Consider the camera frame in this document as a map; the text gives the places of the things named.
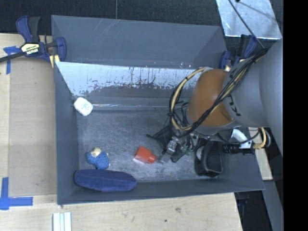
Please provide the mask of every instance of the bin floor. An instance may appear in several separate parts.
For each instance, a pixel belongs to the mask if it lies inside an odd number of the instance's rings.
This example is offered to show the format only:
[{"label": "bin floor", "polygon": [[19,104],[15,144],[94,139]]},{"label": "bin floor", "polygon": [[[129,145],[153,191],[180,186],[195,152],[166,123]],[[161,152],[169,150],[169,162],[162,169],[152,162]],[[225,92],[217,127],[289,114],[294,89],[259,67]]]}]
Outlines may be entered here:
[{"label": "bin floor", "polygon": [[[160,144],[146,134],[155,134],[167,124],[167,110],[95,111],[82,116],[77,113],[79,168],[95,168],[86,161],[85,153],[100,147],[109,153],[109,170],[131,174],[138,181],[167,181],[207,178],[194,170],[194,154],[184,155],[178,162],[160,163]],[[156,156],[153,164],[133,161],[138,147],[148,148]]]}]

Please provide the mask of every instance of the blue tape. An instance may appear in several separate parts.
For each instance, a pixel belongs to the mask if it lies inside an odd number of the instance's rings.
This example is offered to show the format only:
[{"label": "blue tape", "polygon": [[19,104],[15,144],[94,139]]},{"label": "blue tape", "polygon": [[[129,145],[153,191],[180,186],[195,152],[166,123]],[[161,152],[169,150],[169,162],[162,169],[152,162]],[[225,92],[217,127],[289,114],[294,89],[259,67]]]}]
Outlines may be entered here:
[{"label": "blue tape", "polygon": [[9,194],[9,178],[2,179],[0,210],[8,210],[11,206],[32,206],[33,197],[17,197],[10,198]]},{"label": "blue tape", "polygon": [[[4,47],[3,50],[5,53],[7,53],[7,55],[21,52],[20,48],[16,46]],[[10,72],[11,72],[11,60],[8,60],[6,64],[6,74],[8,75]]]}]

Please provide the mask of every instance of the yellow label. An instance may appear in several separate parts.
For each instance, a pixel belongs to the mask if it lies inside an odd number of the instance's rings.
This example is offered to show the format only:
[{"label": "yellow label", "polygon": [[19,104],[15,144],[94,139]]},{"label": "yellow label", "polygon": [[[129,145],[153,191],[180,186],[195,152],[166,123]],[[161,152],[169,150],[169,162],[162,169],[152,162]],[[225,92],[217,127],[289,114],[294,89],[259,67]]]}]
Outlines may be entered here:
[{"label": "yellow label", "polygon": [[24,46],[22,46],[21,50],[22,50],[22,52],[32,51],[32,52],[27,53],[27,54],[31,54],[31,53],[34,53],[34,52],[38,52],[39,50],[35,50],[35,49],[38,49],[38,48],[39,48],[38,44],[25,44]]}]

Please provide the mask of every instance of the gray bin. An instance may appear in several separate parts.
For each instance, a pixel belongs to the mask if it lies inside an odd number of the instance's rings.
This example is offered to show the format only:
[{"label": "gray bin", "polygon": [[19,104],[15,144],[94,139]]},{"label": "gray bin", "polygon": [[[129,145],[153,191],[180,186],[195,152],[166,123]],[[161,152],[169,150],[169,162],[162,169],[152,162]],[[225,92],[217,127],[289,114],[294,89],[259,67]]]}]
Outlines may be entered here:
[{"label": "gray bin", "polygon": [[[54,67],[58,204],[264,189],[251,155],[224,154],[224,171],[215,178],[194,172],[193,154],[177,163],[132,161],[140,145],[156,157],[161,154],[160,145],[146,134],[163,128],[168,99],[187,74],[200,66],[218,66],[226,50],[220,27],[53,16],[52,36],[67,43],[65,62]],[[183,98],[189,98],[194,81],[185,87]],[[121,106],[82,116],[73,107],[77,96]],[[110,170],[138,180],[135,189],[102,193],[74,183],[76,170],[93,168],[85,152],[95,146],[109,153]]]}]

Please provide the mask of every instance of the blue plush toy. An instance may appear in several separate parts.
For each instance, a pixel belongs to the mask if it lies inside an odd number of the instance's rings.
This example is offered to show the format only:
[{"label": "blue plush toy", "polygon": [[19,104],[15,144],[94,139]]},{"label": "blue plush toy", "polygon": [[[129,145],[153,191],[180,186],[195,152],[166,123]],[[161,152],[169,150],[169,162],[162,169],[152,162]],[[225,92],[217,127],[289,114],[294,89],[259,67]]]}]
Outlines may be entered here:
[{"label": "blue plush toy", "polygon": [[109,164],[108,154],[102,152],[99,147],[95,147],[93,151],[86,153],[87,162],[93,164],[97,169],[107,169]]}]

